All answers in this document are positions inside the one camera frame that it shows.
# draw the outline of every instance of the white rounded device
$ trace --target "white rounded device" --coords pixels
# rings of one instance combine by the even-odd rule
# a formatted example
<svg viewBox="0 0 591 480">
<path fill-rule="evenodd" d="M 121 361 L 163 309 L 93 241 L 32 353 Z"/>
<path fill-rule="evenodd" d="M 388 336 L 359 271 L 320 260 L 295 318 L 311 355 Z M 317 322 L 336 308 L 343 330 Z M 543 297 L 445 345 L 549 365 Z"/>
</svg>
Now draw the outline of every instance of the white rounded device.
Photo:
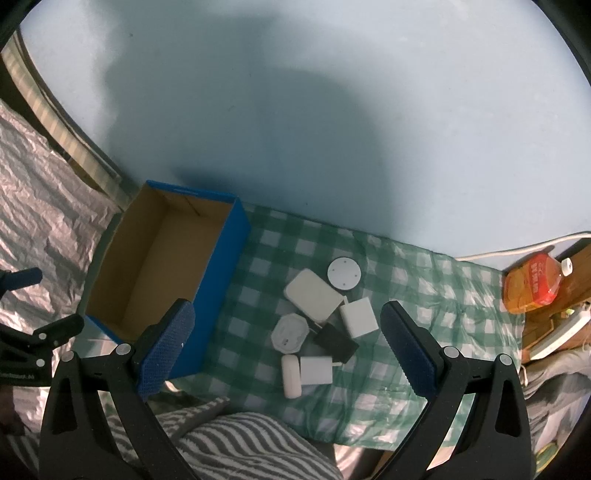
<svg viewBox="0 0 591 480">
<path fill-rule="evenodd" d="M 283 393 L 286 398 L 301 397 L 300 362 L 295 355 L 281 357 Z"/>
<path fill-rule="evenodd" d="M 327 272 L 330 284 L 337 290 L 351 290 L 361 280 L 359 264 L 352 258 L 336 258 Z"/>
</svg>

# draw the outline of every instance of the light blue wall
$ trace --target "light blue wall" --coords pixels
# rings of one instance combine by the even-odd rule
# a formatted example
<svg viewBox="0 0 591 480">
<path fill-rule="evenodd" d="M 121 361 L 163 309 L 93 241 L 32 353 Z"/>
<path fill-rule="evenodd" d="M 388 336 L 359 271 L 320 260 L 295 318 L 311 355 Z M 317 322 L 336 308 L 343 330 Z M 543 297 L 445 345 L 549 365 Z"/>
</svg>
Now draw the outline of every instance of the light blue wall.
<svg viewBox="0 0 591 480">
<path fill-rule="evenodd" d="M 454 256 L 591 226 L 591 88 L 530 0 L 44 0 L 23 35 L 137 182 Z"/>
</svg>

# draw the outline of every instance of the white round device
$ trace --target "white round device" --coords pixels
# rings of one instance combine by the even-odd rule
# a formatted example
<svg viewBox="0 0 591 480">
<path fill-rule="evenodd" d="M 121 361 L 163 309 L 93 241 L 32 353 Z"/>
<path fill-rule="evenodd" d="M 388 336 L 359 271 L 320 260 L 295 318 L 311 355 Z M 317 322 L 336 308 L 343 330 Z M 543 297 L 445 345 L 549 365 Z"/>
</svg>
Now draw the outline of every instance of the white round device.
<svg viewBox="0 0 591 480">
<path fill-rule="evenodd" d="M 283 394 L 286 398 L 301 397 L 300 363 L 295 355 L 281 357 Z"/>
<path fill-rule="evenodd" d="M 289 313 L 279 319 L 271 332 L 271 343 L 281 353 L 296 353 L 310 333 L 308 322 L 297 313 Z"/>
<path fill-rule="evenodd" d="M 338 290 L 351 290 L 361 280 L 361 269 L 352 258 L 340 257 L 329 265 L 330 284 Z"/>
</svg>

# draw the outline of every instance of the white cable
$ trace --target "white cable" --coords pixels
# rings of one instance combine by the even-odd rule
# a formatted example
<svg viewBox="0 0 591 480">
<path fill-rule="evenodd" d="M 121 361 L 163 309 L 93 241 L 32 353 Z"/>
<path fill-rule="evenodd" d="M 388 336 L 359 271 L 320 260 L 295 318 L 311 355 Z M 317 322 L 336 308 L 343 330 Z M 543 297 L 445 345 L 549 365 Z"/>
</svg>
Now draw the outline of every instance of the white cable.
<svg viewBox="0 0 591 480">
<path fill-rule="evenodd" d="M 175 387 L 174 384 L 170 380 L 165 380 L 164 385 L 166 385 L 166 388 L 168 388 L 171 392 L 176 393 L 176 392 L 182 391 L 182 390 L 179 390 L 177 387 Z"/>
<path fill-rule="evenodd" d="M 541 242 L 539 244 L 530 245 L 528 247 L 513 248 L 510 250 L 499 250 L 498 252 L 487 252 L 485 254 L 471 255 L 469 257 L 456 257 L 456 260 L 458 260 L 458 262 L 469 262 L 472 260 L 479 260 L 481 258 L 508 257 L 509 255 L 528 254 L 530 252 L 535 252 L 536 250 L 549 247 L 550 245 L 556 245 L 561 242 L 566 242 L 568 240 L 579 240 L 581 238 L 591 238 L 591 232 L 573 233 L 572 235 L 561 236 L 553 240 L 548 240 L 547 242 Z"/>
<path fill-rule="evenodd" d="M 527 370 L 525 369 L 525 367 L 523 365 L 521 365 L 521 369 L 523 370 L 523 386 L 527 387 L 527 384 L 529 383 L 527 381 Z"/>
</svg>

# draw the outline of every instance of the white cube charger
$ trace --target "white cube charger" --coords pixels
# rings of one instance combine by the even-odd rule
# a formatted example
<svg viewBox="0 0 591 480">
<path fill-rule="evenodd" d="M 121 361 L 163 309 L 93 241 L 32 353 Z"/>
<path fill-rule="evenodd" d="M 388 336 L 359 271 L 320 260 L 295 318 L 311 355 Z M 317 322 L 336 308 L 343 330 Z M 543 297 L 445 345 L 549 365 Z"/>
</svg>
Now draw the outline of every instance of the white cube charger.
<svg viewBox="0 0 591 480">
<path fill-rule="evenodd" d="M 301 397 L 300 363 L 295 355 L 281 357 L 283 394 L 286 398 Z"/>
<path fill-rule="evenodd" d="M 340 315 L 351 338 L 360 337 L 379 328 L 374 309 L 367 297 L 346 303 L 340 308 Z"/>
<path fill-rule="evenodd" d="M 300 373 L 302 385 L 326 385 L 332 383 L 332 357 L 302 356 L 300 357 Z"/>
</svg>

